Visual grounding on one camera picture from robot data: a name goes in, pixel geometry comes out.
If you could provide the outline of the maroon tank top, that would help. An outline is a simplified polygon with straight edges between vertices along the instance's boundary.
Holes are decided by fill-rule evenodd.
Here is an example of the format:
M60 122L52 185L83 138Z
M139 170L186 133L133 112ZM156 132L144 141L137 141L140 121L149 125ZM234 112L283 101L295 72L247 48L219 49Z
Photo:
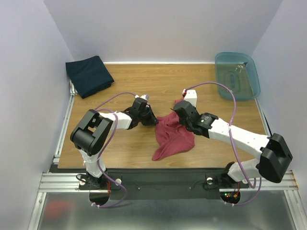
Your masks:
M179 117L172 111L168 115L158 117L155 126L155 138L159 148L152 156L153 161L187 152L195 147L195 136L179 123Z

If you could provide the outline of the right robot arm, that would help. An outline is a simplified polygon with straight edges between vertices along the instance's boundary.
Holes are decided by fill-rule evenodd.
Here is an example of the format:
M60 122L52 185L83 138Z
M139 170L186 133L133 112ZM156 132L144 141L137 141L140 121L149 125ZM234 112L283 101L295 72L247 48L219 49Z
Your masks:
M187 131L195 135L231 144L233 149L241 149L254 159L227 164L221 174L221 183L231 187L237 182L253 178L264 178L272 183L280 183L293 159L283 136L274 133L266 136L231 126L210 113L199 114L188 101L176 103L173 111Z

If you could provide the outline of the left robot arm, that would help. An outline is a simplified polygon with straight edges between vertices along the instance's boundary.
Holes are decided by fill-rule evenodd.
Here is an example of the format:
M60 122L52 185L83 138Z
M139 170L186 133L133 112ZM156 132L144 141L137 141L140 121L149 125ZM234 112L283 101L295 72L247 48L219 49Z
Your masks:
M148 100L147 94L136 95L132 106L122 112L100 113L93 109L86 112L70 136L86 166L86 175L80 176L79 182L96 189L106 188L107 177L103 174L106 167L101 155L114 137L115 131L130 130L139 123L143 126L158 124Z

